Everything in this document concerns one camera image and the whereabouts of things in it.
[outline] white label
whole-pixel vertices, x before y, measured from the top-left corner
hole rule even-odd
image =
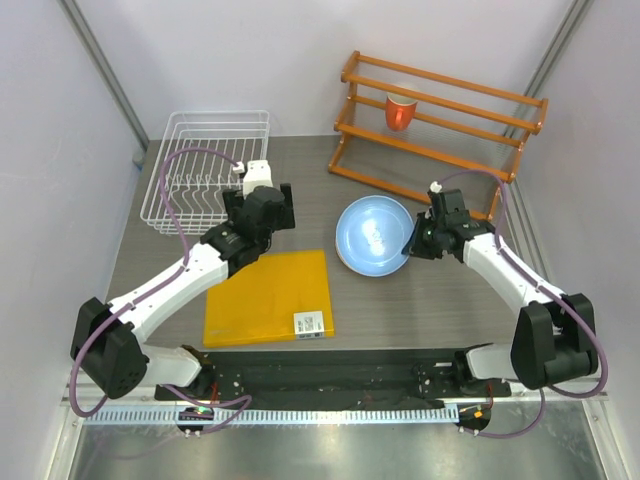
[[[294,313],[293,329],[298,340],[324,337],[322,312]]]

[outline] orange wooden rack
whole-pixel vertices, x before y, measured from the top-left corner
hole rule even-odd
[[[375,65],[381,68],[394,70],[396,72],[401,72],[409,75],[414,75],[416,77],[444,83],[454,87],[459,87],[466,90],[473,90],[475,92],[483,93],[486,95],[492,95],[494,97],[511,100],[518,104],[534,107],[535,114],[533,115],[532,121],[527,121],[520,118],[511,117],[508,115],[495,113],[489,110],[484,110],[471,105],[458,103],[452,100],[448,100],[446,98],[436,97],[433,95],[429,95],[428,93],[418,92],[418,91],[410,90],[407,88],[402,88],[396,85],[392,85],[390,83],[381,82],[372,78],[367,78],[365,76],[361,76],[356,73],[358,69],[358,65],[360,63]],[[429,197],[423,192],[414,191],[408,188],[401,187],[399,185],[395,185],[393,183],[385,182],[375,177],[364,175],[354,170],[350,170],[344,166],[338,165],[344,153],[345,148],[349,144],[349,140],[354,136],[360,137],[367,140],[371,140],[373,142],[380,143],[382,145],[398,148],[400,150],[415,153],[433,160],[448,163],[450,165],[455,165],[460,168],[485,170],[487,172],[497,175],[499,178],[501,178],[505,182],[510,183],[516,177],[516,173],[520,165],[520,157],[522,156],[524,146],[527,140],[529,139],[529,136],[531,134],[537,135],[542,129],[542,126],[544,124],[544,119],[547,113],[547,105],[549,103],[548,99],[546,98],[542,100],[538,100],[532,97],[526,97],[524,95],[519,95],[519,94],[508,92],[505,90],[499,90],[496,88],[491,88],[484,85],[479,85],[476,83],[459,80],[457,78],[447,77],[445,75],[428,72],[426,70],[420,70],[417,68],[408,67],[408,66],[400,65],[393,62],[388,62],[386,60],[380,60],[378,58],[368,57],[366,55],[361,55],[360,52],[358,52],[357,50],[354,51],[349,57],[349,60],[347,60],[347,63],[345,64],[344,69],[342,70],[342,75],[340,79],[343,83],[349,84],[349,89],[347,92],[347,98],[345,100],[344,106],[342,107],[338,115],[338,118],[336,119],[334,124],[334,129],[342,133],[342,138],[340,139],[338,148],[336,149],[335,153],[333,154],[333,157],[331,158],[331,162],[329,163],[329,171],[331,173],[342,175],[343,177],[347,177],[352,180],[355,180],[367,185],[371,185],[373,187],[377,187],[382,190],[386,190],[386,191],[401,195],[403,197],[417,200],[419,202],[423,202],[427,204],[429,203]],[[447,128],[450,130],[455,130],[457,132],[465,133],[468,135],[473,135],[479,138],[483,138],[485,140],[490,140],[490,141],[501,143],[511,147],[510,158],[509,158],[509,161],[507,162],[507,164],[509,165],[509,169],[499,170],[496,168],[489,167],[487,165],[483,165],[478,162],[474,162],[472,160],[468,160],[465,158],[457,157],[455,155],[450,155],[450,154],[437,151],[433,148],[429,148],[428,146],[417,145],[404,140],[400,140],[398,138],[394,138],[381,133],[375,133],[365,128],[356,126],[354,124],[354,118],[355,118],[355,109],[357,105],[361,104],[361,105],[368,105],[370,107],[375,107],[381,110],[385,109],[384,103],[379,102],[377,100],[373,100],[371,98],[364,97],[362,95],[358,95],[358,85],[363,85],[363,86],[374,88],[377,90],[382,90],[384,92],[397,93],[405,97],[413,98],[418,102],[426,102],[432,105],[437,105],[439,107],[455,110],[457,112],[461,112],[464,114],[473,115],[473,116],[481,117],[487,120],[491,120],[493,122],[497,122],[499,124],[504,125],[505,130],[507,129],[506,127],[513,127],[515,131],[521,131],[520,138],[512,138],[510,136],[498,135],[496,133],[482,130],[480,128],[463,125],[461,123],[445,120],[435,116],[425,115],[424,113],[420,113],[420,112],[416,112],[413,116],[415,120],[420,120],[422,122],[437,125],[439,127]],[[495,209],[498,204],[499,192],[500,192],[499,188],[496,188],[495,194],[493,195],[493,200],[491,201],[491,205],[487,212],[472,211],[471,212],[472,216],[476,219],[491,220],[493,218]]]

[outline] yellow plastic board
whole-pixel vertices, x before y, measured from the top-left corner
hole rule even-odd
[[[203,344],[216,348],[295,340],[294,314],[314,311],[322,312],[324,335],[333,337],[324,251],[263,255],[209,289]]]

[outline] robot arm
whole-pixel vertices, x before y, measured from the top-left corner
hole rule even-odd
[[[266,160],[249,162],[247,167],[243,189],[223,193],[228,220],[209,229],[191,248],[186,267],[181,259],[109,304],[92,298],[80,308],[71,347],[74,360],[98,326],[124,311],[93,343],[81,364],[107,397],[120,398],[139,385],[175,385],[195,397],[210,388],[213,366],[195,349],[145,342],[197,295],[255,262],[271,246],[273,232],[295,227],[290,185],[272,187]],[[153,295],[147,294],[154,289]]]
[[[432,185],[432,206],[428,215],[418,214],[405,253],[430,260],[445,252],[454,255],[479,273],[517,317],[511,345],[481,345],[461,352],[459,370],[465,380],[517,378],[527,388],[537,389],[595,373],[598,357],[593,344],[539,287],[565,300],[595,332],[591,302],[548,283],[503,241],[498,247],[494,227],[471,218],[460,190],[438,187]]]

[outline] white wall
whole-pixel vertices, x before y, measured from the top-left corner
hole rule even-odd
[[[333,133],[351,52],[523,91],[569,0],[79,0],[147,133],[176,110],[266,109]]]
[[[640,456],[640,3],[594,2],[544,89],[519,175],[553,276],[596,308],[608,390]]]
[[[28,480],[49,460],[78,307],[106,294],[136,143],[56,2],[5,2],[0,45],[0,476]]]

